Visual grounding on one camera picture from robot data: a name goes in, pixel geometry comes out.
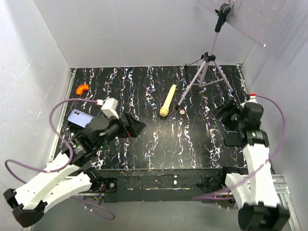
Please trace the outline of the black smartphone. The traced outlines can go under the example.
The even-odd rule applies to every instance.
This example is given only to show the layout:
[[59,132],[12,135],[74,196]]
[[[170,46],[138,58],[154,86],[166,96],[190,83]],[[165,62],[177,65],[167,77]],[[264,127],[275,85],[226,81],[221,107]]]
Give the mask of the black smartphone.
[[224,144],[226,146],[241,146],[242,142],[241,140],[238,138],[238,135],[236,133],[225,133],[223,135],[223,139],[224,139]]

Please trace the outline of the purple phone case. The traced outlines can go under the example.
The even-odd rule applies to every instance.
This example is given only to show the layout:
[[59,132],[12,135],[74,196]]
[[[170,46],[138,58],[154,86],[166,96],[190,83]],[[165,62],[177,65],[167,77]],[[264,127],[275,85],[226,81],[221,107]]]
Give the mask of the purple phone case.
[[88,115],[82,111],[74,109],[68,116],[67,120],[79,127],[85,128],[85,126],[93,119],[91,115]]

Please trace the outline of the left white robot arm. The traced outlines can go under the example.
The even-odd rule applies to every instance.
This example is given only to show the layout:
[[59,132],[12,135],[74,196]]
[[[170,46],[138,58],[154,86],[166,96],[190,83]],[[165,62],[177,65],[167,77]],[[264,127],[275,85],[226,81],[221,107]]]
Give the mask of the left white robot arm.
[[41,220],[58,203],[75,194],[98,192],[107,182],[91,167],[82,167],[97,151],[115,138],[136,138],[146,127],[130,113],[120,118],[94,117],[75,134],[68,149],[40,171],[33,179],[17,189],[7,189],[3,196],[12,208],[16,221],[27,228]]

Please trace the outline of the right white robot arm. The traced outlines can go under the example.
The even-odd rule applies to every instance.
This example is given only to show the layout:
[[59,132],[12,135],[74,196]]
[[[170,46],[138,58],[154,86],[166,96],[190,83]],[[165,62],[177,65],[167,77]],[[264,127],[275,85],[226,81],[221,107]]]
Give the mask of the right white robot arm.
[[253,98],[242,104],[228,100],[215,111],[215,117],[230,130],[223,136],[225,145],[241,147],[246,159],[247,178],[231,167],[224,167],[223,176],[218,178],[218,187],[230,190],[238,205],[238,223],[243,231],[280,231],[290,218],[274,186],[269,139],[260,128],[263,112],[263,106]]

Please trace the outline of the cream toy microphone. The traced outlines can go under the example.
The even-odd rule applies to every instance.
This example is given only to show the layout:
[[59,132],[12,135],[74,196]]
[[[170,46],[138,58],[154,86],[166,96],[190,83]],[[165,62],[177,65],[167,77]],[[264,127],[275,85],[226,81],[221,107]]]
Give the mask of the cream toy microphone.
[[171,88],[168,92],[168,95],[165,99],[165,102],[164,102],[163,106],[160,108],[160,116],[161,117],[166,117],[168,115],[170,104],[172,102],[175,90],[176,90],[176,85],[174,84],[174,85],[171,86]]

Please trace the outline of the orange curved plastic piece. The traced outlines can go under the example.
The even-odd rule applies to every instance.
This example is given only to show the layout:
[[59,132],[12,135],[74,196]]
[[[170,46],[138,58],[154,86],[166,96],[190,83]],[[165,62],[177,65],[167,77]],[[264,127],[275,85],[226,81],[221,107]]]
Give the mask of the orange curved plastic piece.
[[88,84],[83,84],[77,87],[76,89],[76,94],[77,95],[82,95],[85,91],[89,90],[89,85]]

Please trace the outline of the perforated grey board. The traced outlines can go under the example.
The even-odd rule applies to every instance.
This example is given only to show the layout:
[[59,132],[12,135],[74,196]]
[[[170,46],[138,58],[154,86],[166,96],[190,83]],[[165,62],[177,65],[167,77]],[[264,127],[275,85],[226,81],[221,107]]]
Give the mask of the perforated grey board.
[[227,4],[231,11],[226,22],[262,47],[266,46],[268,36],[286,2],[286,0],[198,1],[213,13],[219,10],[222,4]]

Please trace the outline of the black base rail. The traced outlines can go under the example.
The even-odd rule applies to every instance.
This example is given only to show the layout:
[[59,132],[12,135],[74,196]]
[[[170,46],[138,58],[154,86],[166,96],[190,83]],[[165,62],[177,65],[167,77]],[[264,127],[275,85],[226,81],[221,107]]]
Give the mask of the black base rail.
[[101,169],[105,203],[191,201],[223,187],[224,168]]

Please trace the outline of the aluminium frame rail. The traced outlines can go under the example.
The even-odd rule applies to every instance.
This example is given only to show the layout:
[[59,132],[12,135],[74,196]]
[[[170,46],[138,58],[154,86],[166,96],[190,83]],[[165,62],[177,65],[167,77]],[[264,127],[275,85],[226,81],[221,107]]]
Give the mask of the aluminium frame rail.
[[273,174],[272,180],[277,194],[290,194],[289,188],[282,174]]

